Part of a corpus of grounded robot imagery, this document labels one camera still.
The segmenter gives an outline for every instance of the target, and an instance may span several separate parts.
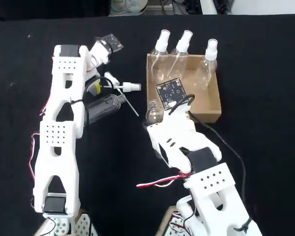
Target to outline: white spray cap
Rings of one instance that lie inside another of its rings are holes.
[[[141,84],[133,84],[129,82],[122,83],[123,92],[141,91]]]
[[[207,60],[216,60],[217,57],[217,40],[212,38],[207,42],[205,58]]]
[[[191,40],[193,33],[189,30],[185,30],[181,39],[178,41],[176,49],[181,53],[186,53],[189,48],[189,42]]]
[[[171,33],[167,29],[163,29],[161,31],[161,35],[159,36],[155,45],[156,50],[162,53],[166,51],[170,34]]]

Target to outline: wire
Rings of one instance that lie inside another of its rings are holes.
[[[189,177],[190,175],[191,175],[191,173],[188,173],[188,174],[185,174],[185,175],[171,176],[171,177],[162,178],[162,179],[159,179],[157,181],[150,182],[150,183],[140,183],[140,184],[137,184],[136,186],[137,186],[137,188],[150,187],[150,186],[154,186],[154,185],[159,184],[159,183],[168,182],[170,180],[186,178],[186,177]]]
[[[195,100],[195,95],[194,94],[189,94],[187,96],[185,96],[183,99],[181,99],[179,102],[177,102],[169,111],[168,115],[170,116],[176,109],[178,106],[180,106],[183,102],[185,102],[186,100],[188,100],[188,106],[191,105],[191,103],[193,102],[193,100]]]
[[[191,235],[191,233],[190,233],[190,232],[187,230],[187,228],[186,228],[186,221],[189,220],[192,216],[194,216],[194,215],[196,214],[196,211],[197,211],[197,207],[196,207],[196,203],[195,203],[195,208],[194,208],[192,214],[191,214],[189,217],[185,218],[185,220],[183,221],[183,224],[182,224],[183,228],[186,230],[186,232],[187,232],[190,236],[192,236],[192,235]]]
[[[224,144],[225,146],[227,146],[232,152],[233,154],[240,160],[241,166],[242,166],[242,185],[241,185],[241,200],[242,203],[244,204],[244,206],[246,207],[246,196],[245,196],[245,183],[246,183],[246,167],[245,167],[245,163],[243,161],[243,159],[241,158],[241,156],[221,137],[221,135],[215,130],[213,129],[211,126],[209,126],[208,124],[203,123],[201,120],[199,120],[198,118],[196,118],[194,116],[194,114],[192,114],[191,112],[188,112],[189,115],[195,119],[197,122],[199,122],[201,125],[203,125],[205,128],[210,129]]]
[[[175,180],[171,180],[169,183],[167,184],[163,184],[163,185],[159,185],[159,184],[155,184],[154,186],[156,187],[160,187],[160,188],[165,188],[165,187],[168,187],[169,185],[171,185]]]
[[[184,220],[183,217],[181,217],[180,215],[176,215],[175,213],[172,213],[172,217],[175,217],[175,218],[178,218],[178,219]]]
[[[35,175],[34,175],[34,171],[33,171],[33,168],[31,166],[31,161],[33,159],[33,156],[34,156],[34,150],[35,150],[35,135],[39,135],[39,132],[36,131],[34,132],[32,135],[31,135],[31,144],[30,144],[30,157],[29,157],[29,171],[30,171],[30,174],[32,176],[32,178],[35,180]]]
[[[44,234],[42,234],[42,235],[40,235],[40,236],[45,236],[45,235],[50,234],[52,231],[54,231],[54,229],[55,229],[55,227],[56,227],[56,222],[55,222],[52,218],[48,217],[47,219],[51,220],[51,221],[54,223],[54,227],[53,227],[53,229],[50,230],[49,232],[44,233]]]
[[[173,7],[173,15],[175,15],[175,6],[174,6],[174,0],[172,0],[172,7]]]
[[[180,6],[182,6],[182,3],[181,2],[178,2],[176,0],[173,0],[174,3],[176,3],[178,9],[180,10],[180,12],[182,13],[182,15],[185,15],[185,12],[183,12],[183,10],[181,9]]]
[[[166,0],[166,1],[164,2],[164,4],[162,4],[162,0],[159,0],[159,4],[161,5],[163,15],[167,15],[167,13],[166,13],[166,11],[165,11],[165,9],[164,9],[164,6],[166,5],[166,3],[167,3],[168,1],[169,1],[169,0]]]
[[[49,101],[49,98],[50,98],[50,95],[49,95],[49,97],[48,97],[48,99],[47,99],[45,105],[40,109],[40,111],[39,111],[39,116],[45,114],[46,106],[47,106],[47,103],[48,103],[48,101]]]
[[[169,225],[168,225],[169,228],[171,228],[172,230],[174,230],[176,233],[183,233],[184,230],[178,231],[178,230],[176,230],[176,229],[174,229],[174,228],[172,227],[172,224],[173,224],[172,222],[169,223]]]
[[[34,205],[33,205],[33,203],[32,203],[33,200],[34,200],[34,196],[32,196],[32,197],[30,198],[30,206],[31,206],[31,208],[35,209],[35,207],[34,207]]]

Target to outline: white wire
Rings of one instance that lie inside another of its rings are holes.
[[[175,181],[175,179],[171,180],[171,181],[170,181],[169,183],[167,183],[167,184],[163,184],[163,185],[155,184],[154,186],[156,186],[156,187],[160,187],[160,188],[165,188],[165,187],[168,187],[169,185],[171,185],[174,181]]]
[[[169,224],[168,226],[169,226],[169,228],[171,228],[172,230],[174,230],[177,233],[183,233],[184,232],[184,229],[182,231],[178,231],[178,230],[174,229],[171,224]]]
[[[181,220],[185,220],[185,219],[182,218],[180,215],[176,215],[176,214],[174,214],[174,213],[172,214],[172,216],[175,217],[175,218],[181,219]]]

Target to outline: spray bottle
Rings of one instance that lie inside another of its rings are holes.
[[[167,78],[169,80],[179,77],[183,79],[188,61],[188,47],[192,37],[192,32],[185,30],[181,39],[178,41],[176,48],[173,49],[168,59]]]
[[[207,89],[212,75],[217,67],[217,40],[210,39],[207,42],[206,54],[200,61],[194,77],[194,86],[201,89]]]
[[[167,53],[167,45],[168,38],[171,33],[163,29],[161,31],[161,35],[156,42],[155,48],[151,52],[152,66],[151,66],[151,74],[152,74],[152,82],[160,83],[164,80],[166,76],[166,64],[165,60],[168,57]]]

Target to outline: cardboard box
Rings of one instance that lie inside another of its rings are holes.
[[[158,101],[159,106],[163,107],[156,92],[156,86],[159,82],[152,81],[152,74],[150,71],[153,62],[152,57],[154,56],[150,54],[147,55],[147,102],[155,99]],[[193,86],[192,83],[188,83],[188,81],[194,76],[202,57],[202,55],[189,55],[186,72],[181,83],[186,94],[195,95],[195,100],[191,104],[191,113],[202,122],[214,123],[222,114],[216,75],[214,74],[208,88],[205,90]]]

